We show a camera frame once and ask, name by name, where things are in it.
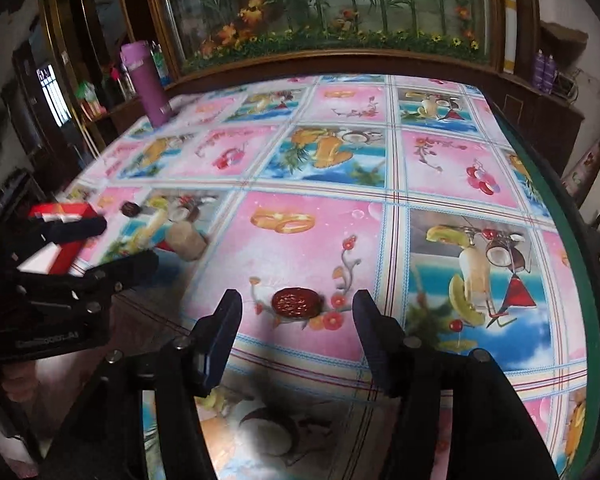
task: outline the framed glass mural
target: framed glass mural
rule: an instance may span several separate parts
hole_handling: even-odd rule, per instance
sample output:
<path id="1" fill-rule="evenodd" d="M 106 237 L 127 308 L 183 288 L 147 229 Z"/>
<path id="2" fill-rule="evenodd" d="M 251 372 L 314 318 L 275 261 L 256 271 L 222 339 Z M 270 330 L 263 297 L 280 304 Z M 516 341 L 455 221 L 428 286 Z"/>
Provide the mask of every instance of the framed glass mural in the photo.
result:
<path id="1" fill-rule="evenodd" d="M 338 48 L 484 63 L 489 0 L 162 0 L 181 70 Z"/>

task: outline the purple thermos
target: purple thermos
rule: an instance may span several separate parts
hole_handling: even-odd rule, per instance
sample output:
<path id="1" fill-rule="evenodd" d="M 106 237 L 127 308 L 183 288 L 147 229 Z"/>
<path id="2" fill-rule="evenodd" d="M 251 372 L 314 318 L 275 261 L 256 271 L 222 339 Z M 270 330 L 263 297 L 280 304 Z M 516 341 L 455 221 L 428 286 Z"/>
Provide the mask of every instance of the purple thermos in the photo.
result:
<path id="1" fill-rule="evenodd" d="M 544 78 L 544 64 L 546 62 L 546 58 L 542 53 L 542 50 L 538 50 L 536 57 L 534 59 L 534 76 L 533 76 L 533 86 L 538 90 L 542 90 L 542 79 Z"/>
<path id="2" fill-rule="evenodd" d="M 555 80 L 555 59 L 549 56 L 544 64 L 544 76 L 542 77 L 542 91 L 550 94 L 554 89 Z"/>
<path id="3" fill-rule="evenodd" d="M 173 110 L 160 84 L 149 44 L 146 41 L 124 44 L 120 58 L 131 76 L 151 126 L 162 126 L 172 117 Z"/>

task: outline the table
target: table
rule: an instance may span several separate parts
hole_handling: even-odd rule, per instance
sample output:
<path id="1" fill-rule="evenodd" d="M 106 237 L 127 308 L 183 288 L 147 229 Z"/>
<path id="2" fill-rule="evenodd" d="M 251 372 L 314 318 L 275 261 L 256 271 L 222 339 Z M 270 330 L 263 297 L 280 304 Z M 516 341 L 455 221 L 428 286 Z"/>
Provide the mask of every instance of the table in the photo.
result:
<path id="1" fill-rule="evenodd" d="M 75 272 L 155 247 L 156 276 L 125 298 L 156 319 L 188 330 L 225 289 L 242 295 L 222 385 L 196 400 L 219 478 L 377 476 L 397 405 L 371 387 L 350 312 L 361 288 L 436 348 L 487 349 L 558 471 L 582 467 L 600 433 L 596 298 L 573 271 L 587 264 L 544 175 L 477 88 L 299 76 L 173 106 L 157 130 L 140 119 L 64 198 L 109 223 Z M 138 216 L 120 212 L 126 201 Z M 208 241 L 195 262 L 164 241 L 181 220 Z M 287 286 L 318 292 L 321 314 L 278 316 L 271 298 Z M 145 401 L 159 479 L 151 392 Z M 451 405 L 447 392 L 434 479 L 445 477 Z"/>

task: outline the finger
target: finger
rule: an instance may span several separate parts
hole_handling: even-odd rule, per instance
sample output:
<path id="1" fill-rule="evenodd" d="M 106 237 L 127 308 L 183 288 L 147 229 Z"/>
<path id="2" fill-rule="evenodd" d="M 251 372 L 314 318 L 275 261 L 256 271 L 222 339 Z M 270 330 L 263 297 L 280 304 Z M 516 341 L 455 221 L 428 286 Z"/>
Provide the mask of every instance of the finger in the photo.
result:
<path id="1" fill-rule="evenodd" d="M 5 379 L 17 379 L 20 377 L 35 377 L 36 362 L 26 361 L 24 363 L 16 363 L 13 365 L 4 365 L 2 374 Z"/>
<path id="2" fill-rule="evenodd" d="M 33 396 L 38 386 L 38 380 L 34 376 L 7 379 L 2 382 L 2 387 L 11 400 L 22 402 Z"/>

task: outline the window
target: window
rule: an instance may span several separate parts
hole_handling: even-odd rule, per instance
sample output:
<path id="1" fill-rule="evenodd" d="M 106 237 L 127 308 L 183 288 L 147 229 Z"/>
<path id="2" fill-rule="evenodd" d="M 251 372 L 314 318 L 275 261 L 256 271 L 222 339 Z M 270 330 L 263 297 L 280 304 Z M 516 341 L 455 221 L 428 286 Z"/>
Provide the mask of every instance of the window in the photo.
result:
<path id="1" fill-rule="evenodd" d="M 56 81 L 54 69 L 51 65 L 47 65 L 45 68 L 39 68 L 37 72 L 38 79 L 40 79 L 40 84 L 42 85 L 42 91 L 45 93 L 46 102 L 48 103 L 49 108 L 51 108 L 51 113 L 53 114 L 56 123 L 58 123 L 58 126 L 62 126 L 71 119 L 71 116 L 69 115 L 69 109 L 66 107 L 60 87 Z"/>

